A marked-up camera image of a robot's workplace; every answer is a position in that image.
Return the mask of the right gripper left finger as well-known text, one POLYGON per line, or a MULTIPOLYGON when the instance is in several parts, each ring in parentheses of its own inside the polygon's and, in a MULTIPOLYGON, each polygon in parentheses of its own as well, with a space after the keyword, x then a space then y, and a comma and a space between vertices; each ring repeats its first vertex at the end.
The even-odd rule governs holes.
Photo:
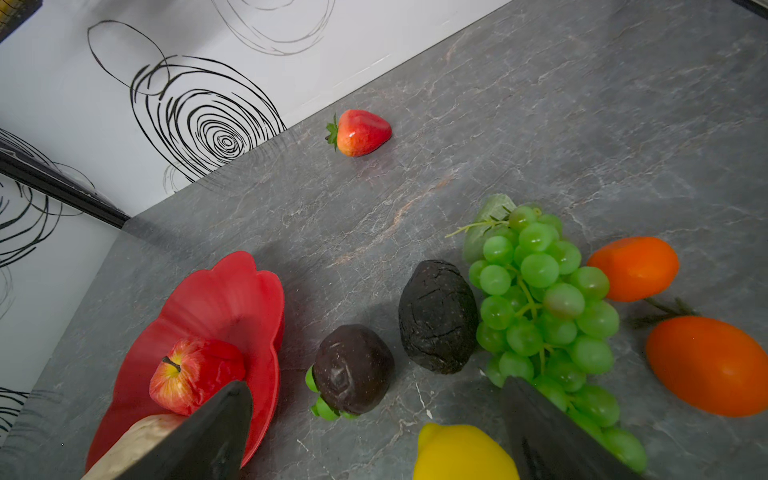
POLYGON ((243 381, 233 381, 119 477, 235 479, 251 416, 250 389, 243 381))

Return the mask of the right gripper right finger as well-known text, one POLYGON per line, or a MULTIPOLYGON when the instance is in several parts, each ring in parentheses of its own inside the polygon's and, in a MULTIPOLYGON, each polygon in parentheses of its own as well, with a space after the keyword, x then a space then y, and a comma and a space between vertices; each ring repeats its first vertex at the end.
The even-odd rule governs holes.
POLYGON ((640 477, 523 379, 505 380, 501 409, 522 479, 640 477))

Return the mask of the fake red apple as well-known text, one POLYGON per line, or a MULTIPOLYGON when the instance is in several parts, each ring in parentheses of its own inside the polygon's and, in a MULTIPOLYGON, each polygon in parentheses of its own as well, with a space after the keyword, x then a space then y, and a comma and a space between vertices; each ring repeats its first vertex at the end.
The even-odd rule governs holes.
POLYGON ((159 406, 191 416, 219 390, 245 378, 240 350, 221 340, 185 338, 164 356, 149 384, 150 398, 159 406))

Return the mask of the yellow fake lemon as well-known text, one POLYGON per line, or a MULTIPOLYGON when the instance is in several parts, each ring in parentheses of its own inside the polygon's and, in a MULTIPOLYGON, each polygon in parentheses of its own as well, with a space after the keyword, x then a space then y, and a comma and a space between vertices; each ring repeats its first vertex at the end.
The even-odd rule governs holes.
POLYGON ((426 424, 420 431, 413 479, 519 479, 509 454, 471 425, 426 424))

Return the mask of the red flower-shaped fruit bowl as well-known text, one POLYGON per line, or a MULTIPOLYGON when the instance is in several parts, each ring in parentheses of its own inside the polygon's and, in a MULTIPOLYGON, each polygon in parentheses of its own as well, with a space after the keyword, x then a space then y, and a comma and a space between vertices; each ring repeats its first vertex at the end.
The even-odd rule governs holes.
POLYGON ((242 461, 248 463, 274 416, 280 389, 278 353, 284 335, 284 291, 278 276, 245 251, 196 271, 170 294, 158 317, 138 336, 117 373, 108 407, 91 442, 91 468, 137 421, 163 413, 149 395, 162 355, 185 337, 218 339, 244 356, 253 414, 242 461))

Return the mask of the dark mangosteen with green calyx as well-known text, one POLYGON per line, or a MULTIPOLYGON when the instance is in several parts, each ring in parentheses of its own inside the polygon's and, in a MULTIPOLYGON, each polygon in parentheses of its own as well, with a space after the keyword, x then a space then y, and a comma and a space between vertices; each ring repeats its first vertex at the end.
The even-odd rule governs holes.
POLYGON ((342 325, 321 342, 305 375, 318 394, 311 412, 327 421, 355 419, 379 405, 394 378, 394 356, 379 335, 362 324, 342 325))

